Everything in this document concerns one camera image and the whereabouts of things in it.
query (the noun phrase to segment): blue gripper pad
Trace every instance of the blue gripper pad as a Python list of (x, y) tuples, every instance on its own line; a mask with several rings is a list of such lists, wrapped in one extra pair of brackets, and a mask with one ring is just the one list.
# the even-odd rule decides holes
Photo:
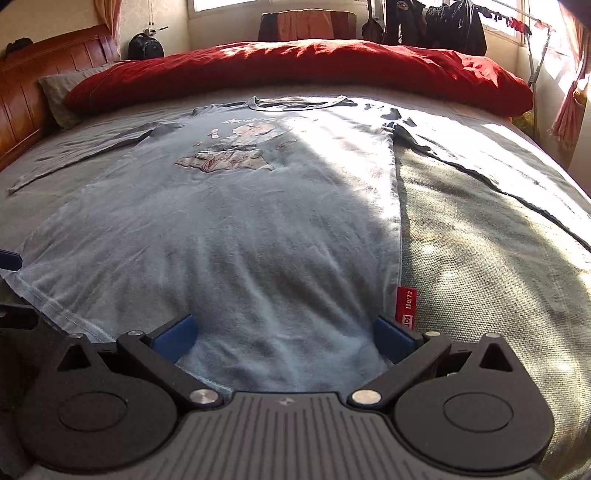
[(404, 325), (378, 317), (374, 320), (374, 344), (379, 353), (397, 364), (423, 344), (423, 337)]
[(16, 272), (22, 267), (22, 258), (15, 252), (0, 250), (0, 268)]
[(187, 315), (154, 338), (151, 345), (152, 350), (175, 364), (195, 345), (197, 334), (198, 328), (195, 317)]

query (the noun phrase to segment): wall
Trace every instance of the wall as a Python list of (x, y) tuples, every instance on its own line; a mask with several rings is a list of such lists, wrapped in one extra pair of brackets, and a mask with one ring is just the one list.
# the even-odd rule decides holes
[(497, 62), (505, 70), (515, 73), (517, 70), (517, 52), (519, 45), (500, 34), (485, 29), (486, 56)]
[(591, 102), (587, 100), (579, 142), (574, 150), (569, 174), (591, 197)]
[[(190, 49), (186, 0), (153, 0), (157, 34), (167, 55)], [(148, 27), (148, 0), (124, 0), (121, 9), (121, 51), (131, 37)], [(93, 0), (13, 0), (0, 12), (0, 52), (22, 37), (37, 42), (62, 33), (98, 25)]]
[[(229, 5), (192, 14), (189, 20), (191, 49), (206, 48), (238, 41), (256, 40), (261, 15), (266, 12), (296, 10), (302, 8), (323, 8), (345, 10), (357, 15), (357, 37), (361, 38), (361, 27), (368, 20), (367, 3), (362, 1), (340, 0), (289, 0), (269, 4), (256, 0), (242, 4)], [(517, 64), (516, 43), (486, 31), (488, 56), (503, 68), (514, 72)]]
[(18, 38), (37, 42), (98, 23), (92, 0), (13, 0), (0, 12), (0, 52)]
[[(187, 0), (152, 0), (156, 28), (168, 26), (158, 32), (156, 38), (164, 47), (166, 55), (190, 50), (189, 16)], [(127, 57), (127, 45), (131, 38), (148, 28), (148, 0), (124, 0), (121, 7), (122, 58)]]

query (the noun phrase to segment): clothes rack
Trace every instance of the clothes rack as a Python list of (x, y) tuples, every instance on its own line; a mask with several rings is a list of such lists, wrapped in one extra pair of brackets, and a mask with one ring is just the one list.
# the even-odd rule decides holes
[(539, 18), (534, 17), (533, 15), (530, 15), (527, 12), (524, 12), (523, 10), (517, 8), (517, 7), (513, 7), (511, 5), (506, 4), (505, 2), (502, 2), (501, 0), (492, 0), (494, 3), (499, 4), (499, 5), (503, 5), (503, 7), (507, 7), (510, 8), (511, 10), (535, 21), (537, 24), (543, 25), (546, 30), (547, 30), (547, 38), (546, 38), (546, 43), (544, 45), (544, 48), (542, 49), (542, 56), (540, 58), (540, 62), (538, 63), (537, 68), (534, 65), (534, 56), (532, 54), (531, 51), (531, 42), (530, 42), (530, 35), (525, 34), (525, 42), (527, 43), (527, 49), (528, 49), (528, 55), (530, 58), (530, 78), (527, 82), (527, 85), (531, 88), (533, 94), (534, 94), (534, 108), (532, 110), (532, 114), (534, 117), (534, 138), (533, 140), (535, 142), (537, 142), (538, 140), (538, 108), (537, 108), (537, 89), (536, 89), (536, 82), (538, 80), (538, 77), (540, 76), (540, 72), (542, 70), (542, 65), (544, 63), (544, 59), (546, 57), (546, 53), (548, 52), (548, 46), (550, 45), (550, 37), (552, 36), (552, 33), (555, 32), (556, 30), (551, 26), (548, 25), (545, 22), (542, 22), (542, 20), (540, 20)]

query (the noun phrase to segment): black bag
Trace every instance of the black bag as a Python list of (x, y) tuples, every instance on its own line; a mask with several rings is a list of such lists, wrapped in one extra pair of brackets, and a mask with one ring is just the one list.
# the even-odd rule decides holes
[(375, 43), (380, 43), (384, 37), (382, 26), (374, 19), (374, 12), (371, 8), (371, 0), (368, 0), (369, 20), (361, 27), (361, 38)]
[(33, 40), (30, 38), (19, 38), (12, 43), (6, 45), (6, 52), (4, 54), (4, 59), (8, 57), (13, 51), (20, 50), (21, 48), (28, 47), (29, 45), (33, 45)]
[(129, 41), (127, 58), (129, 60), (148, 60), (164, 57), (161, 43), (146, 33), (138, 33)]

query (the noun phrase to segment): wooden headboard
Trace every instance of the wooden headboard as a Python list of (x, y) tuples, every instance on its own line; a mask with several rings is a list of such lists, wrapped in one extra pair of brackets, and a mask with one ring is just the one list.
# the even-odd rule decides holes
[(34, 43), (0, 61), (0, 170), (58, 126), (37, 81), (119, 60), (105, 25)]

